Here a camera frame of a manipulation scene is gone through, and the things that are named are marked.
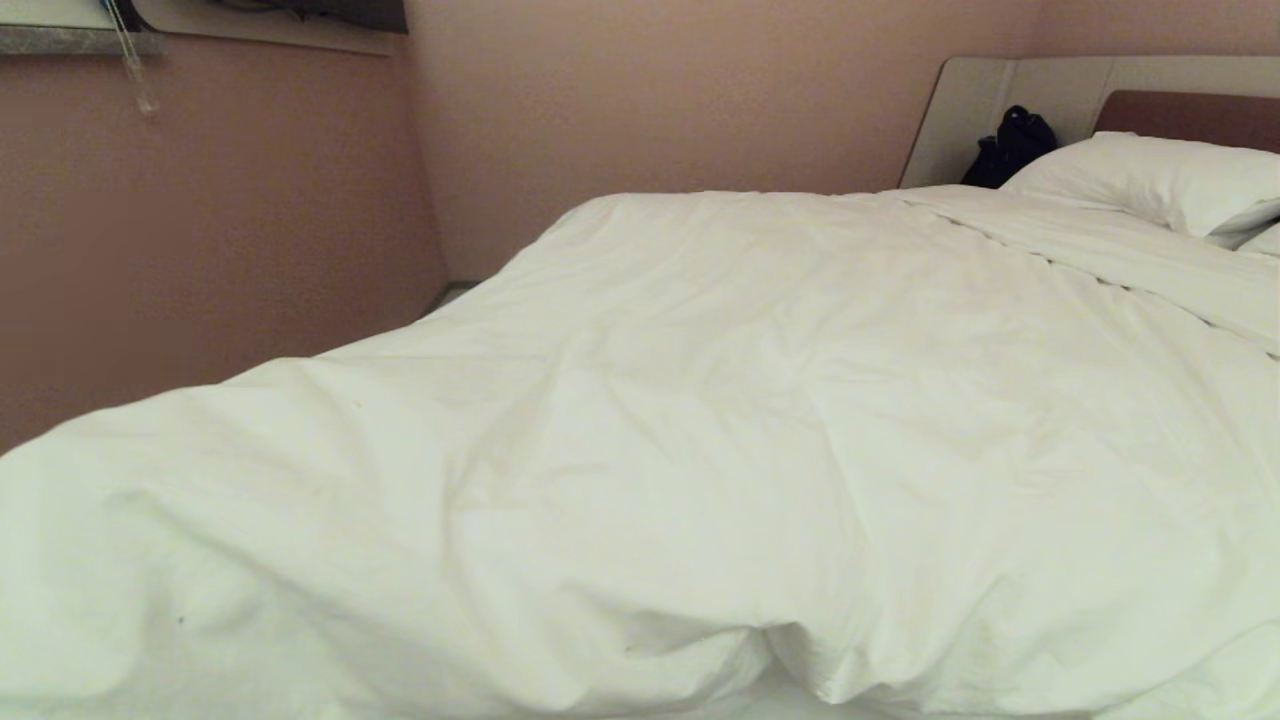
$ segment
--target white duvet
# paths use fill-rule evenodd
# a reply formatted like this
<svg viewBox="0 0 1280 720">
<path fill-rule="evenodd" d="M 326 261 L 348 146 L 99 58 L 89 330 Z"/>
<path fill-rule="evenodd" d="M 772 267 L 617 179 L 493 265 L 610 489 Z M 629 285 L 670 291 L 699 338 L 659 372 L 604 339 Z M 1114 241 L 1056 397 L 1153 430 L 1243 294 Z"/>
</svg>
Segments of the white duvet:
<svg viewBox="0 0 1280 720">
<path fill-rule="evenodd" d="M 0 717 L 1280 716 L 1275 265 L 1006 193 L 613 196 L 0 460 Z"/>
</svg>

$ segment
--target brown headboard panel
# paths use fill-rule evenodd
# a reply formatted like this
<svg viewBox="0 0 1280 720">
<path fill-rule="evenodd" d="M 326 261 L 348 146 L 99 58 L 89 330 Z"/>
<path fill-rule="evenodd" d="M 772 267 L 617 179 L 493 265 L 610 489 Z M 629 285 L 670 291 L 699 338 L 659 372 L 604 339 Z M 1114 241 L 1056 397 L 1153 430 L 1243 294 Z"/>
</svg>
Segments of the brown headboard panel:
<svg viewBox="0 0 1280 720">
<path fill-rule="evenodd" d="M 1117 90 L 1094 129 L 1280 152 L 1280 97 Z"/>
</svg>

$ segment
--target window sill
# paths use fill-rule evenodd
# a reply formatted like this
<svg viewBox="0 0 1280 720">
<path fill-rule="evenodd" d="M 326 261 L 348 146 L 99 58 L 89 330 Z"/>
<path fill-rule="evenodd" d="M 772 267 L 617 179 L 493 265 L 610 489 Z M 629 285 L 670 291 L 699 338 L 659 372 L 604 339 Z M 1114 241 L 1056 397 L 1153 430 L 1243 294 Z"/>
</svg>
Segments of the window sill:
<svg viewBox="0 0 1280 720">
<path fill-rule="evenodd" d="M 131 32 L 140 55 L 163 55 L 164 36 Z M 0 55 L 119 55 L 120 38 L 110 29 L 0 26 Z"/>
</svg>

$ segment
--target bed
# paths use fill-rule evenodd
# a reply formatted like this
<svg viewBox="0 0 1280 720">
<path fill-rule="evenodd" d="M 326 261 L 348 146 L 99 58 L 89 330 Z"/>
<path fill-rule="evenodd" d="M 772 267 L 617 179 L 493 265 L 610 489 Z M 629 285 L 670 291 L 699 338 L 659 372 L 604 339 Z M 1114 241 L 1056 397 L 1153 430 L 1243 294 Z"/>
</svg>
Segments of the bed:
<svg viewBox="0 0 1280 720">
<path fill-rule="evenodd" d="M 1280 209 L 1233 251 L 1020 187 L 598 199 L 413 325 L 17 448 L 0 716 L 1275 717 Z"/>
</svg>

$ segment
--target wall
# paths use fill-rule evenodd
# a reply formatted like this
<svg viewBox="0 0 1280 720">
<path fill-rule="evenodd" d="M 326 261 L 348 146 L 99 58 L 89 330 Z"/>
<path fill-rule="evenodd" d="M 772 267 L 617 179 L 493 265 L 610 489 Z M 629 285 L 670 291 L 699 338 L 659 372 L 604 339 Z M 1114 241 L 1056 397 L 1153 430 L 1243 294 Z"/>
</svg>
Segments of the wall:
<svg viewBox="0 0 1280 720">
<path fill-rule="evenodd" d="M 1029 0 L 412 0 L 445 254 L 484 278 L 620 191 L 897 183 L 942 61 L 1030 51 Z"/>
<path fill-rule="evenodd" d="M 170 38 L 0 63 L 0 450 L 413 319 L 444 282 L 398 58 Z"/>
<path fill-rule="evenodd" d="M 1047 0 L 1037 55 L 1277 55 L 1276 0 Z"/>
</svg>

